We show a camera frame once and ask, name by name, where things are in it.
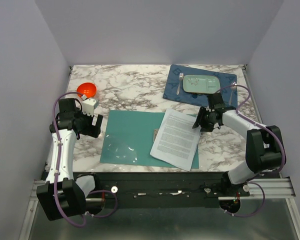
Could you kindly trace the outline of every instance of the gray wall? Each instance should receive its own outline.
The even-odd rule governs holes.
[[[69,67],[33,0],[0,0],[0,240],[19,237]]]
[[[71,64],[246,64],[282,0],[35,0]]]
[[[300,212],[300,0],[284,1],[247,72],[263,121],[281,128]]]

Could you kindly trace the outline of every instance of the teal mat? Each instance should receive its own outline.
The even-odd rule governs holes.
[[[100,163],[176,168],[150,156],[154,130],[160,128],[164,115],[164,112],[111,110]],[[198,149],[191,168],[199,168]]]

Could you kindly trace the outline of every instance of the silver fork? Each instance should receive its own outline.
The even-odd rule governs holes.
[[[181,85],[181,81],[184,79],[184,74],[181,72],[179,74],[179,85],[178,85],[178,89],[176,90],[176,94],[179,95],[180,93],[180,85]]]

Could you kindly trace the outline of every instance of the red bowl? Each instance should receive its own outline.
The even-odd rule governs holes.
[[[78,86],[76,91],[86,95],[87,98],[93,98],[97,93],[97,87],[91,82],[85,82]]]

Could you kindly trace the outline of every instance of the document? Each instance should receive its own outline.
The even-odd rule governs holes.
[[[150,155],[190,171],[200,138],[200,127],[192,129],[196,117],[167,109]]]

